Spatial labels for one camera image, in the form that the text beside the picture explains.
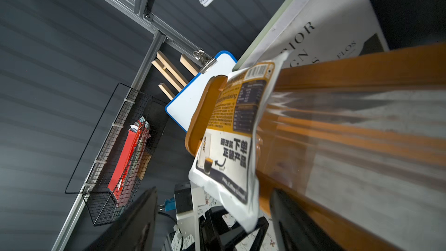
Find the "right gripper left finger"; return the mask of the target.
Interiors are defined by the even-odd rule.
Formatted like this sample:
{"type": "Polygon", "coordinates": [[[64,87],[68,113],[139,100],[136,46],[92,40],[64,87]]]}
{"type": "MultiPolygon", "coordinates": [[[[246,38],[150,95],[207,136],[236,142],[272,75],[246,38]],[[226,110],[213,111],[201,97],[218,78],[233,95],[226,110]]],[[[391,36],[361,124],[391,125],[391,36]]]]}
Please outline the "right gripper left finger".
{"type": "Polygon", "coordinates": [[[150,251],[157,215],[157,189],[146,190],[87,251],[150,251]]]}

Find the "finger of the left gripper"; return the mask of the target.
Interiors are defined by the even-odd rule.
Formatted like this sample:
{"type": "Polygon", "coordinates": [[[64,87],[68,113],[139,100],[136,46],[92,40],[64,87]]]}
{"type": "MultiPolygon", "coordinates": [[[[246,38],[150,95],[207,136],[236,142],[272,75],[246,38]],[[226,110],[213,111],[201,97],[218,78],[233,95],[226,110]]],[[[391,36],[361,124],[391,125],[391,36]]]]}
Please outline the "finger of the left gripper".
{"type": "Polygon", "coordinates": [[[198,218],[200,251],[235,251],[237,244],[251,234],[238,222],[231,227],[228,226],[223,218],[227,214],[223,206],[216,206],[198,218]]]}

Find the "yellow coffee bag top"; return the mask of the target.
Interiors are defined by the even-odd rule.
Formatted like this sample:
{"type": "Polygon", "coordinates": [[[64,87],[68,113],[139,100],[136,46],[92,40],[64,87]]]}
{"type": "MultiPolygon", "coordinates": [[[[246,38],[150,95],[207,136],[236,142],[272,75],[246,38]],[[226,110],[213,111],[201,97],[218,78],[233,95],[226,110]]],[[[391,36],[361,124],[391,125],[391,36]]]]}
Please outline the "yellow coffee bag top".
{"type": "Polygon", "coordinates": [[[250,68],[220,76],[212,89],[206,124],[189,179],[202,187],[247,232],[256,229],[259,216],[259,180],[256,176],[256,129],[267,100],[289,53],[261,61],[250,68]]]}

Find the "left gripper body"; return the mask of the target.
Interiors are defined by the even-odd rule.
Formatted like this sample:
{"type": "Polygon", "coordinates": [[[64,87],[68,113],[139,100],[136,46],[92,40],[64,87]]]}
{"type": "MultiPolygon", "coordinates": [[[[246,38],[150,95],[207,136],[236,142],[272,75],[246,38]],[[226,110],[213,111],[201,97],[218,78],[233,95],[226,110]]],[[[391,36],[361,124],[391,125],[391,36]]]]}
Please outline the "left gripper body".
{"type": "Polygon", "coordinates": [[[189,181],[175,185],[174,200],[177,214],[193,210],[192,191],[189,181]]]}

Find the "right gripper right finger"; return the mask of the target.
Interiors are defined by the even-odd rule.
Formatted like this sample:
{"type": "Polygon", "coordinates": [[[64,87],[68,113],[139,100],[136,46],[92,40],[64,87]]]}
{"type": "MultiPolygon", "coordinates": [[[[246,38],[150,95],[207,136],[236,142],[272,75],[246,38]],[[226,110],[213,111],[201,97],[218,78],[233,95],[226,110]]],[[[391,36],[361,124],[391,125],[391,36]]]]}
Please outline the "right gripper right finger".
{"type": "Polygon", "coordinates": [[[269,205],[280,251],[343,249],[285,191],[274,189],[269,205]]]}

